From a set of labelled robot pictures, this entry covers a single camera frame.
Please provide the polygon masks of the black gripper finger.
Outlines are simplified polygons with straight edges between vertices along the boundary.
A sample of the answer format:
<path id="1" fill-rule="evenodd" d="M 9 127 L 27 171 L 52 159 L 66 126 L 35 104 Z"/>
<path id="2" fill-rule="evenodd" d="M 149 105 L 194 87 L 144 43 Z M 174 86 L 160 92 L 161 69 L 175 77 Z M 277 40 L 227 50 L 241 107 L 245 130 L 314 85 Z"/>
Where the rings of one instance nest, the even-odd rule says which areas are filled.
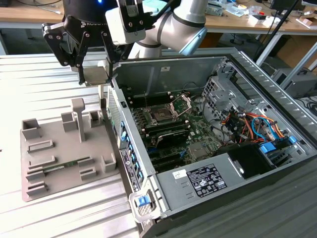
<path id="1" fill-rule="evenodd" d="M 84 31 L 81 34 L 78 49 L 74 49 L 71 53 L 69 53 L 65 51 L 61 46 L 63 29 L 63 23 L 42 24 L 43 37 L 49 45 L 52 52 L 54 53 L 54 55 L 56 56 L 57 60 L 62 66 L 70 66 L 76 68 L 78 71 L 79 84 L 82 85 L 85 82 L 83 60 L 88 50 L 88 44 L 90 42 L 90 33 Z"/>
<path id="2" fill-rule="evenodd" d="M 113 44 L 111 35 L 106 29 L 101 31 L 101 38 L 106 51 L 106 74 L 108 76 L 106 82 L 110 82 L 113 77 L 114 65 L 118 62 L 119 57 L 117 55 L 116 46 Z"/>

